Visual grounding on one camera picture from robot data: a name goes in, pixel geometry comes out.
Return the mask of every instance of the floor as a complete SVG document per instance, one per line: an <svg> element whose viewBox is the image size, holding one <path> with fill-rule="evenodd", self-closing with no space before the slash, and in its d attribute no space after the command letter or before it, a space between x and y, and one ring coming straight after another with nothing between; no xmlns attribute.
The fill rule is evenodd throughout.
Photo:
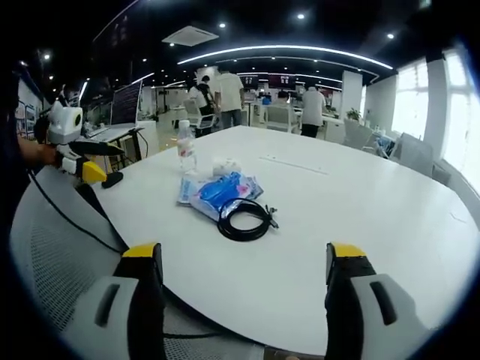
<svg viewBox="0 0 480 360"><path fill-rule="evenodd" d="M176 146L177 140L177 130L173 128L172 122L170 120L170 115L167 113L160 114L158 123L157 123L157 134L158 140L160 144L160 151L169 149L172 146ZM266 124L261 124L256 116L252 116L252 124L251 126L255 128L266 128ZM219 127L215 127L213 132L219 131ZM300 130L294 131L295 134L300 134ZM319 129L318 135L316 136L317 139L324 140L325 139L325 131L324 127Z"/></svg>

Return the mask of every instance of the black cable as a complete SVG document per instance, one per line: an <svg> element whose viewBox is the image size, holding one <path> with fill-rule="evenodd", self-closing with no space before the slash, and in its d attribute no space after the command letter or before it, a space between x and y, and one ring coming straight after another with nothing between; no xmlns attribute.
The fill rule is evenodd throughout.
<svg viewBox="0 0 480 360"><path fill-rule="evenodd" d="M140 135L140 137L143 139L143 141L145 141L145 146L147 147L146 151L145 151L145 157L147 158L149 156L149 143L147 142L147 140L145 139L145 137L143 137L143 135L138 132L138 134Z"/></svg>
<svg viewBox="0 0 480 360"><path fill-rule="evenodd" d="M241 200L241 204L238 205L236 209L232 210L226 217L222 217L224 209L236 200ZM269 208L268 205L263 208L257 202L236 197L225 202L220 208L220 216L218 218L217 228L223 236L230 240L234 240L236 242L251 242L264 236L266 232L269 231L270 226L278 229L278 224L273 220L272 217L273 213L276 211L276 208ZM233 215L240 212L252 214L255 218L260 219L262 223L253 229L237 229L233 227L231 220Z"/></svg>
<svg viewBox="0 0 480 360"><path fill-rule="evenodd" d="M69 224L71 224L73 227L75 227L77 230L81 231L82 233L90 236L91 238L95 239L96 241L100 242L105 248L110 249L111 251L115 251L117 254L122 254L120 250L115 249L114 247L111 247L107 243L103 242L100 240L96 235L92 234L86 229L83 229L80 225L77 225L74 223L67 215L63 213L62 210L50 199L50 197L45 193L45 190L38 184L37 179L35 178L35 174L29 169L27 170L27 173L30 175L31 180L37 185L38 190L41 192L45 200L62 216Z"/></svg>
<svg viewBox="0 0 480 360"><path fill-rule="evenodd" d="M179 340L193 340L193 339L206 339L206 338L214 338L216 336L221 336L222 334L214 332L211 334L198 334L198 335L190 335L190 334L163 334L163 338L165 339L179 339Z"/></svg>

